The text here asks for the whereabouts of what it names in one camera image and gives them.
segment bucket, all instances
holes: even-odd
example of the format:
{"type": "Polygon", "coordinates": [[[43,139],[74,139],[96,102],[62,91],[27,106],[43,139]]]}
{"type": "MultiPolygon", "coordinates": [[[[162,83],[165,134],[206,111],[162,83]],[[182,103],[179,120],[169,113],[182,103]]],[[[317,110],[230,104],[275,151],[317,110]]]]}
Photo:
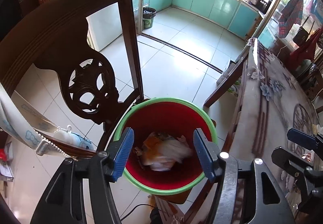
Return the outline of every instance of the bucket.
{"type": "Polygon", "coordinates": [[[150,29],[154,23],[154,17],[156,16],[156,10],[151,7],[143,8],[143,28],[150,29]]]}
{"type": "Polygon", "coordinates": [[[193,155],[182,164],[175,163],[170,171],[142,169],[138,157],[130,152],[125,177],[139,189],[154,195],[174,195],[191,189],[203,178],[204,173],[193,144],[193,132],[201,128],[209,141],[217,143],[215,127],[209,116],[196,105],[176,98],[153,98],[133,106],[118,125],[114,140],[122,131],[134,131],[133,147],[141,148],[151,132],[166,132],[174,138],[184,135],[193,155]]]}

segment tile floor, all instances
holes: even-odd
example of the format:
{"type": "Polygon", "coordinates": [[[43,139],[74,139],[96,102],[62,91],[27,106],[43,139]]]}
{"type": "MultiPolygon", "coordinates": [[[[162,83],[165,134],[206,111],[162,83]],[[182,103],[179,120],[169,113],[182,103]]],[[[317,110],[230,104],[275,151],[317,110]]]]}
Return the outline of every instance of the tile floor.
{"type": "MultiPolygon", "coordinates": [[[[182,35],[176,30],[173,36],[177,34],[178,37],[182,35]]],[[[177,97],[202,107],[206,98],[216,88],[216,81],[220,74],[210,70],[209,67],[197,60],[148,38],[139,36],[138,41],[146,97],[177,97]]],[[[214,52],[222,53],[215,48],[214,52]]],[[[113,66],[116,87],[120,93],[119,100],[123,101],[133,90],[123,37],[117,38],[101,53],[113,66]]],[[[32,65],[17,86],[17,91],[55,124],[62,127],[70,124],[73,131],[87,136],[95,145],[98,144],[103,133],[102,124],[97,125],[92,121],[82,119],[68,109],[60,93],[59,81],[54,71],[40,70],[32,65]]],[[[224,144],[235,104],[236,98],[225,93],[208,110],[210,117],[217,122],[216,129],[220,148],[224,144]]],[[[15,158],[11,167],[15,178],[8,185],[6,201],[19,221],[22,224],[27,224],[31,220],[41,194],[63,158],[47,155],[37,156],[33,150],[14,139],[13,149],[15,158]]],[[[187,201],[179,206],[183,212],[188,210],[204,183],[205,180],[195,186],[187,201]]],[[[111,184],[111,189],[117,211],[121,217],[126,215],[135,205],[149,203],[149,194],[137,189],[124,177],[111,184]]],[[[88,223],[94,223],[87,180],[84,180],[84,200],[88,223]]],[[[123,223],[148,224],[150,223],[150,210],[146,206],[138,207],[123,223]]]]}
{"type": "MultiPolygon", "coordinates": [[[[152,28],[143,32],[169,42],[221,70],[227,68],[230,59],[238,57],[244,46],[242,39],[221,26],[174,7],[158,12],[152,28]]],[[[155,43],[152,40],[147,42],[161,49],[161,44],[155,43]]]]}

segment red bag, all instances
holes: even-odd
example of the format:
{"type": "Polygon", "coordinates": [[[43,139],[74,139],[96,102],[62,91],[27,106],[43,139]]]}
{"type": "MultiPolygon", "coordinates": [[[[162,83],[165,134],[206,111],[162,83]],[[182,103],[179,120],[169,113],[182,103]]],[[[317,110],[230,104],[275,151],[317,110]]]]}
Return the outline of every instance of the red bag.
{"type": "Polygon", "coordinates": [[[310,38],[299,48],[289,54],[285,66],[290,70],[295,70],[304,59],[314,61],[316,43],[323,33],[323,27],[317,29],[310,38]]]}

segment green bucket rim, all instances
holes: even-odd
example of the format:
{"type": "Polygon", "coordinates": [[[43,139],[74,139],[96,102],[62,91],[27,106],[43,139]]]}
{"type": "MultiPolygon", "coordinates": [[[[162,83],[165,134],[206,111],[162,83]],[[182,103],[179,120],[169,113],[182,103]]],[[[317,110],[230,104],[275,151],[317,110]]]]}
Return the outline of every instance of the green bucket rim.
{"type": "MultiPolygon", "coordinates": [[[[211,133],[211,137],[212,137],[212,142],[218,144],[217,141],[217,133],[215,130],[215,126],[211,120],[211,118],[209,118],[209,116],[204,112],[204,110],[202,110],[201,108],[199,108],[197,105],[188,102],[186,100],[182,100],[182,99],[178,99],[178,98],[171,98],[171,97],[164,97],[164,98],[152,98],[149,99],[147,101],[144,101],[140,104],[134,105],[133,107],[131,107],[131,109],[129,110],[129,112],[122,118],[122,120],[120,121],[113,140],[119,140],[122,130],[125,126],[126,121],[139,109],[147,106],[147,105],[151,105],[151,104],[155,104],[155,103],[160,103],[160,102],[175,102],[175,103],[179,103],[182,105],[185,105],[191,109],[193,109],[194,111],[196,111],[206,122],[210,133],[211,133]]],[[[125,175],[125,177],[136,187],[138,187],[139,189],[153,194],[153,195],[162,195],[162,196],[166,196],[166,195],[174,195],[174,194],[178,194],[178,193],[182,193],[186,190],[189,190],[190,188],[194,187],[196,184],[198,184],[203,178],[204,178],[204,173],[202,172],[194,181],[192,181],[191,183],[182,186],[180,188],[176,188],[176,189],[169,189],[169,190],[161,190],[161,189],[155,189],[155,188],[151,188],[148,187],[142,183],[140,183],[138,180],[136,180],[130,173],[129,171],[125,168],[123,171],[123,174],[125,175]]]]}

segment carved chair back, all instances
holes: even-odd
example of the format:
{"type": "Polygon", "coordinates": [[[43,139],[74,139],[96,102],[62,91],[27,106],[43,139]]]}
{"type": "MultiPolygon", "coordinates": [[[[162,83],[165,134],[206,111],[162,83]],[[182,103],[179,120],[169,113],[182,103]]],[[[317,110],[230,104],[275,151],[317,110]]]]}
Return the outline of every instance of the carved chair back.
{"type": "MultiPolygon", "coordinates": [[[[32,63],[40,69],[56,71],[61,93],[70,110],[97,124],[104,123],[105,132],[96,151],[105,149],[109,136],[129,106],[135,100],[143,100],[132,0],[49,0],[7,34],[0,42],[0,55],[0,82],[9,95],[32,63]],[[108,59],[87,43],[86,17],[116,2],[134,85],[134,91],[124,102],[118,101],[114,71],[108,59]],[[91,64],[80,66],[90,59],[91,64]],[[70,86],[74,72],[74,84],[70,86]],[[99,75],[103,81],[101,88],[96,85],[99,75]],[[80,100],[87,92],[93,95],[90,103],[80,100]]],[[[51,140],[70,155],[93,155],[93,152],[51,140]]]]}

